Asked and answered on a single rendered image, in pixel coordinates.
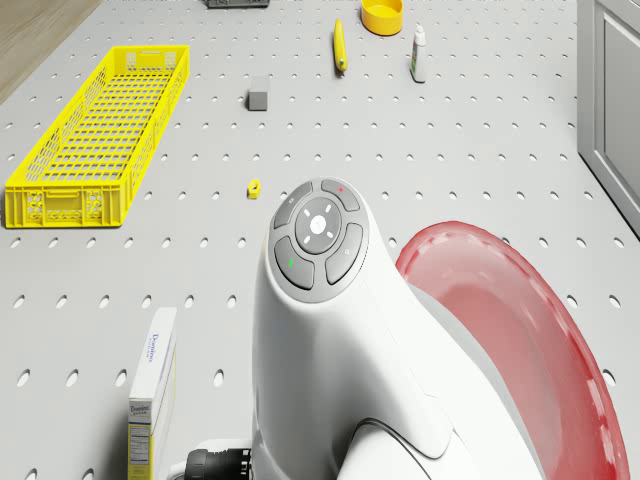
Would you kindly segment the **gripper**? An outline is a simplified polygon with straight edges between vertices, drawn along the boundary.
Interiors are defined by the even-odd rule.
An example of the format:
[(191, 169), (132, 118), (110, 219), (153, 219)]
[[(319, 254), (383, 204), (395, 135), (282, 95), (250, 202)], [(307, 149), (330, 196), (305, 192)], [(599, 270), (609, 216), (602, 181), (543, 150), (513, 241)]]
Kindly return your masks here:
[(253, 480), (251, 440), (203, 441), (170, 467), (167, 480)]

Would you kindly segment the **white carton box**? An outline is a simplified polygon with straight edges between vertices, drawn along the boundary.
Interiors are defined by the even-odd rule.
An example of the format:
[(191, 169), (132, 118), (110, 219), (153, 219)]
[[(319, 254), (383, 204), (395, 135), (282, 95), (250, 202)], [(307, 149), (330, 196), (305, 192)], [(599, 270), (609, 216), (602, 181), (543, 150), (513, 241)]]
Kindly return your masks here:
[(129, 394), (128, 480), (158, 480), (176, 388), (177, 309), (160, 308), (147, 332)]

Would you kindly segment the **red plate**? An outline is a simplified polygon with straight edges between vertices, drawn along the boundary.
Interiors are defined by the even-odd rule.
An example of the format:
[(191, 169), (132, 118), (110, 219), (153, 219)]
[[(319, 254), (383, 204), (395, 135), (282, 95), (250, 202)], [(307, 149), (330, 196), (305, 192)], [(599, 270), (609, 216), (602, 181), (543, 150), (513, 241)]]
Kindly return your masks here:
[(419, 231), (396, 267), (491, 358), (547, 480), (630, 480), (594, 356), (553, 289), (518, 251), (481, 228), (449, 221)]

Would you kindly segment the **yellow basket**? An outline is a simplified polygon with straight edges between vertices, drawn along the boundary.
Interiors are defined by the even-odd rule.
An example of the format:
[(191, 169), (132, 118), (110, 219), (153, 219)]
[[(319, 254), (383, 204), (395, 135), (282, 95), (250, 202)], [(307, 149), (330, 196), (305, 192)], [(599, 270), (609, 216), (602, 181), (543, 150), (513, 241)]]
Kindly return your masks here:
[(121, 225), (188, 76), (186, 45), (112, 47), (7, 180), (6, 226)]

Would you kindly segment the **grey cube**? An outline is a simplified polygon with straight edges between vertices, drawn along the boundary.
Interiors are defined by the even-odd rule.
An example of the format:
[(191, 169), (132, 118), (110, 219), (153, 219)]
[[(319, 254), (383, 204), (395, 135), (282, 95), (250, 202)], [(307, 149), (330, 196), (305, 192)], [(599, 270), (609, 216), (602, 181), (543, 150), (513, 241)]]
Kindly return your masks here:
[(268, 109), (270, 79), (268, 76), (254, 76), (248, 90), (247, 107), (250, 111)]

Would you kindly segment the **banana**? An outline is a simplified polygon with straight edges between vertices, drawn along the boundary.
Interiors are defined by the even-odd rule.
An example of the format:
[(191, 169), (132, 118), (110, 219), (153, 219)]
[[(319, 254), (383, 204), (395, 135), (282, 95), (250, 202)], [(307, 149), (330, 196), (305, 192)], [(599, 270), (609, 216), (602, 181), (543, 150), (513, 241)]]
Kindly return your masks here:
[(343, 75), (348, 68), (344, 29), (339, 18), (336, 19), (333, 31), (333, 51), (336, 73)]

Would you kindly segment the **small white bottle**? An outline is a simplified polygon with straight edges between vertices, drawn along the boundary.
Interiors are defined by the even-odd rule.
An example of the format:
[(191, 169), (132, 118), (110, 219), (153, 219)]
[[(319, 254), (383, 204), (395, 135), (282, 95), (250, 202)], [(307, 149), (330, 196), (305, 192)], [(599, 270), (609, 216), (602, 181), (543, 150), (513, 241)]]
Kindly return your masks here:
[(412, 57), (410, 71), (412, 78), (417, 83), (425, 83), (427, 79), (426, 73), (426, 35), (421, 24), (416, 25), (413, 39)]

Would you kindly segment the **yellow bowl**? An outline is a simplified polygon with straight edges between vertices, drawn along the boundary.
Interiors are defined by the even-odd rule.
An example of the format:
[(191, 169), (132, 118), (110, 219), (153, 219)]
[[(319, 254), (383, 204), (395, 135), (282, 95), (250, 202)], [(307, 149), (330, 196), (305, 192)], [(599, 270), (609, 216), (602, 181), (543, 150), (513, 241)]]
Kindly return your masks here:
[(361, 19), (374, 34), (395, 35), (403, 26), (403, 0), (361, 0)]

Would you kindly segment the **white cabinet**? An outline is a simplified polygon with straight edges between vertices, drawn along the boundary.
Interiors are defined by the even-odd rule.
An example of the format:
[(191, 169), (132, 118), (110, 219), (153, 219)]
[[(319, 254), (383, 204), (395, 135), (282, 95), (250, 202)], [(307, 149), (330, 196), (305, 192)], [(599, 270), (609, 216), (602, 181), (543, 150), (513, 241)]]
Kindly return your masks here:
[(640, 237), (640, 0), (577, 1), (577, 149)]

